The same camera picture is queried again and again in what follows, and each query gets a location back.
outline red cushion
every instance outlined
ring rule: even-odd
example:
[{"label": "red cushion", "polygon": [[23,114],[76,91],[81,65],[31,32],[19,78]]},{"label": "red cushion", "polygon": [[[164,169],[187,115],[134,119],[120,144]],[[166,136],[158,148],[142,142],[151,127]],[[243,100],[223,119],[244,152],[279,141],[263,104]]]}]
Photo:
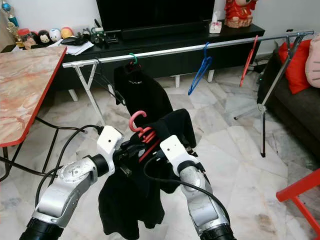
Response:
[{"label": "red cushion", "polygon": [[[285,77],[289,81],[289,88],[292,94],[297,94],[311,86],[307,81],[305,72],[306,61],[309,56],[310,42],[311,40],[301,42],[288,68],[285,71]],[[286,43],[281,45],[278,53],[281,62],[284,63],[288,56],[288,48]]]}]

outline television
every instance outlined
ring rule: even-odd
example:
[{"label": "television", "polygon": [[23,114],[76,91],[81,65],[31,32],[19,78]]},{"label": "television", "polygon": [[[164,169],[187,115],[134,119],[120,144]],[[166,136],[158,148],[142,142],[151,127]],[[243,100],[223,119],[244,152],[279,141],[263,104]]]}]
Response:
[{"label": "television", "polygon": [[166,34],[166,26],[188,31],[211,20],[214,0],[96,0],[104,31],[149,30]]}]

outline red hanger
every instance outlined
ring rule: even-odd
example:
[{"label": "red hanger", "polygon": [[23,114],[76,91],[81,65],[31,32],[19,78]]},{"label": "red hanger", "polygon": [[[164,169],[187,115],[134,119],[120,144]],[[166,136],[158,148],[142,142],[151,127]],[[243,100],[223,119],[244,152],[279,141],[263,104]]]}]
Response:
[{"label": "red hanger", "polygon": [[242,85],[244,84],[245,76],[246,76],[246,74],[247,74],[247,71],[248,71],[248,68],[249,68],[249,64],[250,64],[250,62],[251,62],[252,56],[253,56],[253,54],[254,54],[254,51],[255,51],[255,49],[256,49],[257,41],[258,41],[258,35],[255,36],[255,40],[254,40],[254,42],[253,42],[253,47],[252,47],[252,49],[251,49],[250,52],[249,52],[248,58],[246,59],[246,63],[245,63],[245,65],[244,65],[244,69],[243,69],[243,73],[242,73],[242,76],[241,76],[241,81],[240,81],[239,87],[242,87]]},{"label": "red hanger", "polygon": [[[136,117],[138,117],[138,116],[140,116],[140,115],[142,115],[143,117],[146,117],[146,116],[147,116],[147,114],[146,114],[145,111],[140,110],[140,111],[135,112],[135,113],[131,116],[131,118],[130,118],[130,120],[129,120],[129,128],[130,128],[131,131],[133,131],[133,132],[140,132],[140,133],[138,134],[139,138],[142,137],[142,138],[143,138],[142,142],[148,144],[148,143],[150,143],[150,142],[157,136],[157,135],[156,135],[156,131],[154,131],[153,128],[152,128],[152,127],[149,127],[149,126],[146,127],[146,128],[144,128],[144,129],[143,129],[142,127],[134,128],[133,123],[134,123]],[[151,147],[149,147],[149,149],[148,149],[147,151],[145,151],[144,154],[139,158],[139,163],[141,163],[141,161],[142,161],[143,159],[145,159],[145,157],[146,157],[160,142],[161,142],[160,139],[158,139]]]}]

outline red figurine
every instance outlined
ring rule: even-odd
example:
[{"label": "red figurine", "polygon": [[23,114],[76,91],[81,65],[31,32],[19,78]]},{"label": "red figurine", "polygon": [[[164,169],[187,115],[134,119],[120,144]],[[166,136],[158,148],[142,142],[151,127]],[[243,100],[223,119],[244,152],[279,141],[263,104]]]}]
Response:
[{"label": "red figurine", "polygon": [[236,29],[250,26],[256,3],[257,0],[226,0],[224,24]]}]

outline marble table top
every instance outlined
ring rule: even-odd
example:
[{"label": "marble table top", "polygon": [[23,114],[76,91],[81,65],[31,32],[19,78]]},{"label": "marble table top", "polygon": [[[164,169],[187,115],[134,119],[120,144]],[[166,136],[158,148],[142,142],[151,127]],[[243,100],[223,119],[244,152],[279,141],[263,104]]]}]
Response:
[{"label": "marble table top", "polygon": [[0,147],[25,140],[66,49],[57,46],[0,54]]}]

